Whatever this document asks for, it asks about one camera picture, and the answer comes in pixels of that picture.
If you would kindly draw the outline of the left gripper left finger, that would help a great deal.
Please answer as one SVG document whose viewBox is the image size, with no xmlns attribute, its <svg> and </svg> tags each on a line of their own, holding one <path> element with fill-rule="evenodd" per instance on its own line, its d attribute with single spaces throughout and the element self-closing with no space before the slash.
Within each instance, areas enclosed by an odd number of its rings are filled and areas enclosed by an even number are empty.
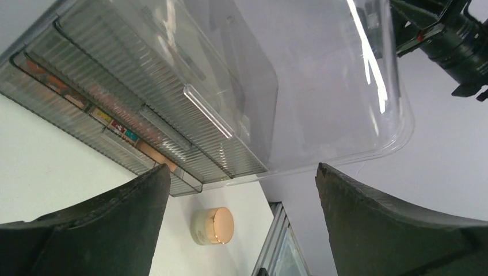
<svg viewBox="0 0 488 276">
<path fill-rule="evenodd" d="M 33 221 L 1 225 L 2 275 L 149 275 L 171 186 L 159 165 Z"/>
</svg>

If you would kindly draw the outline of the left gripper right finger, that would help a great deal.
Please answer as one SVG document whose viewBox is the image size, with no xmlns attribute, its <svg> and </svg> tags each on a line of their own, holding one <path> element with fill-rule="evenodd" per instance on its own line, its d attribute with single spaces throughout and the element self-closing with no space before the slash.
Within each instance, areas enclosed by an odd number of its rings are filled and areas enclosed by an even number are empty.
<svg viewBox="0 0 488 276">
<path fill-rule="evenodd" d="M 315 177 L 338 275 L 486 275 L 487 222 L 409 203 L 325 163 Z"/>
</svg>

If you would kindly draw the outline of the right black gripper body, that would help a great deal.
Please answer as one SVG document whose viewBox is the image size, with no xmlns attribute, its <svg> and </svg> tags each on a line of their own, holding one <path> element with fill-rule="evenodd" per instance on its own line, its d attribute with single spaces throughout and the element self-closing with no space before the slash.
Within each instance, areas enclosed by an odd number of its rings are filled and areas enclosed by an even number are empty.
<svg viewBox="0 0 488 276">
<path fill-rule="evenodd" d="M 471 1 L 448 15 L 442 31 L 426 40 L 420 49 L 459 85 L 454 97 L 472 97 L 487 85 L 487 21 L 469 11 Z"/>
</svg>

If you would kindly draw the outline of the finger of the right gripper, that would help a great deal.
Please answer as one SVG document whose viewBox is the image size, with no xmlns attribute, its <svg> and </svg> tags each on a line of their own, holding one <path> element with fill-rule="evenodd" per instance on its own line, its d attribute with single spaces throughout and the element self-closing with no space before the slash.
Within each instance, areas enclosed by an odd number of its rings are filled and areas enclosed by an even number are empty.
<svg viewBox="0 0 488 276">
<path fill-rule="evenodd" d="M 441 33 L 465 8 L 467 1 L 392 0 L 396 55 L 402 57 Z"/>
</svg>

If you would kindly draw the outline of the clear acrylic organizer box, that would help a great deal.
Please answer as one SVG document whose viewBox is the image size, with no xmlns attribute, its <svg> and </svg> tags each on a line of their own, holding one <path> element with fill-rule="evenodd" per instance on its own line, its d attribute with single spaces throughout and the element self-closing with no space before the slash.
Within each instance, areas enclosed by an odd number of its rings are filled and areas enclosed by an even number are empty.
<svg viewBox="0 0 488 276">
<path fill-rule="evenodd" d="M 133 174 L 159 165 L 101 109 L 177 165 L 175 197 L 382 158 L 413 132 L 390 1 L 2 1 L 1 98 Z"/>
</svg>

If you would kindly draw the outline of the beige makeup sponge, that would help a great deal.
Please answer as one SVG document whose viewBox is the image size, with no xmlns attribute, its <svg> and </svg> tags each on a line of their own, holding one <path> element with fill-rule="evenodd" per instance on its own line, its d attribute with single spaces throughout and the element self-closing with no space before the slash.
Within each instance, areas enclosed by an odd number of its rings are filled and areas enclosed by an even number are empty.
<svg viewBox="0 0 488 276">
<path fill-rule="evenodd" d="M 160 152 L 158 152 L 155 148 L 153 148 L 151 145 L 147 144 L 143 140 L 139 140 L 136 143 L 136 148 L 147 155 L 149 158 L 157 162 L 158 164 L 166 164 L 170 171 L 174 172 L 177 169 L 177 165 L 173 163 L 170 159 L 162 155 Z"/>
</svg>

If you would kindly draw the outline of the clear eyeshadow palette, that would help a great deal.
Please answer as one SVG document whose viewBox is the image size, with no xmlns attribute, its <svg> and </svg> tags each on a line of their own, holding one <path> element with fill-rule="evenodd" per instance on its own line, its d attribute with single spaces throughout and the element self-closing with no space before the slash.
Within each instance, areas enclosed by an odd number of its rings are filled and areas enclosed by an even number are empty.
<svg viewBox="0 0 488 276">
<path fill-rule="evenodd" d="M 101 109 L 94 108 L 90 112 L 90 115 L 131 145 L 135 145 L 139 141 L 139 137 L 133 131 L 129 130 L 122 123 L 115 120 Z"/>
</svg>

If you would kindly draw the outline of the pink powder compact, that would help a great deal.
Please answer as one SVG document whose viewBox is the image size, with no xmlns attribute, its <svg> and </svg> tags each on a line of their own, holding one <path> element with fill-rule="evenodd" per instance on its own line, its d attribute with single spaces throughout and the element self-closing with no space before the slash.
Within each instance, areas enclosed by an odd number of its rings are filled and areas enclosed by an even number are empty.
<svg viewBox="0 0 488 276">
<path fill-rule="evenodd" d="M 16 56 L 14 62 L 37 81 L 40 81 L 43 85 L 61 95 L 83 111 L 87 111 L 92 107 L 92 104 L 85 96 L 77 92 L 52 72 L 48 71 L 40 63 L 26 57 L 24 54 Z"/>
</svg>

